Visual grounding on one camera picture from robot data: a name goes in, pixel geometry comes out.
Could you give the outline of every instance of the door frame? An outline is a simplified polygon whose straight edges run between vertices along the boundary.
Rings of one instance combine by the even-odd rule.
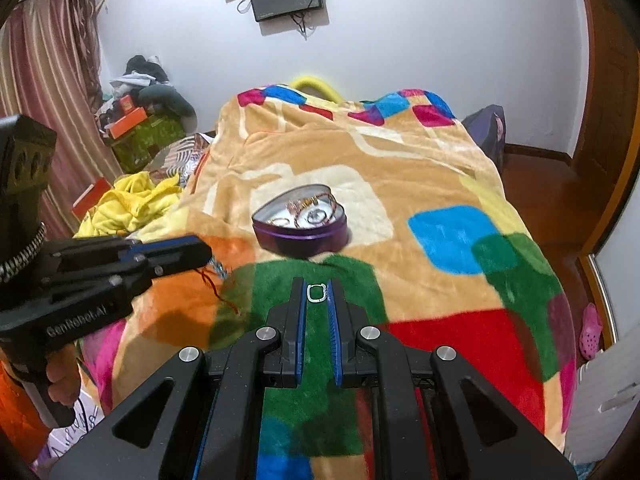
[[[600,220],[596,224],[593,233],[591,233],[591,236],[589,236],[578,255],[578,262],[586,279],[586,285],[591,292],[593,303],[595,304],[598,314],[600,314],[600,319],[603,322],[604,328],[602,330],[602,336],[604,339],[604,349],[609,348],[618,341],[618,332],[616,330],[616,324],[613,319],[606,288],[600,275],[600,270],[598,269],[595,257],[609,238],[609,235],[616,226],[620,215],[622,215],[639,173],[640,92],[638,93],[636,118],[634,120],[631,140],[629,142],[629,148],[626,152],[622,170],[620,171],[620,177],[616,182],[613,193],[611,194],[609,202],[607,203]]]

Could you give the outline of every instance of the pink slipper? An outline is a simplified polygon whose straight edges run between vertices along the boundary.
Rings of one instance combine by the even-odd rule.
[[[602,334],[602,322],[593,303],[587,305],[582,313],[582,332],[580,332],[580,353],[591,361],[598,353],[600,335]]]

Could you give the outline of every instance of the green box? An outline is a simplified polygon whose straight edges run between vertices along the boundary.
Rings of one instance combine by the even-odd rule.
[[[125,173],[141,171],[160,150],[184,138],[184,129],[178,116],[150,115],[138,126],[111,143],[120,167]]]

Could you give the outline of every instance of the bed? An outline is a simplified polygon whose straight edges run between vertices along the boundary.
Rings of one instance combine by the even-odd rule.
[[[333,104],[269,86],[231,99],[217,131],[180,202],[138,237],[195,233],[229,276],[215,291],[197,272],[157,280],[129,319],[82,342],[105,412],[180,348],[222,348],[261,326],[294,276],[339,278],[405,344],[456,348],[562,449],[575,388],[566,297],[446,102],[409,89]],[[262,250],[251,214],[314,183],[344,205],[348,245],[310,260]],[[366,399],[334,385],[326,309],[307,316],[303,383],[265,396],[258,478],[364,480]]]

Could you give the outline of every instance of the blue square pattern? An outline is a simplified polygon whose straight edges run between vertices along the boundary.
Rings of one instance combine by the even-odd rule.
[[[311,461],[306,456],[258,455],[257,480],[312,480]]]
[[[427,96],[427,99],[429,99],[431,104],[434,105],[440,111],[441,114],[443,114],[445,117],[449,119],[456,118],[456,116],[451,111],[451,108],[449,108],[449,105],[447,105],[447,103],[444,101],[442,97],[440,97],[437,94],[434,94],[433,92],[425,92],[424,94]]]
[[[265,97],[280,99],[281,101],[290,103],[292,105],[303,105],[306,103],[306,97],[292,90],[291,88],[285,88],[284,86],[267,86],[267,88],[262,90],[262,94]]]
[[[430,262],[450,274],[481,274],[471,248],[478,240],[499,234],[483,211],[469,205],[423,211],[407,223]]]
[[[375,104],[385,119],[404,112],[411,105],[409,100],[406,97],[402,97],[399,93],[387,94],[383,98],[378,99]]]

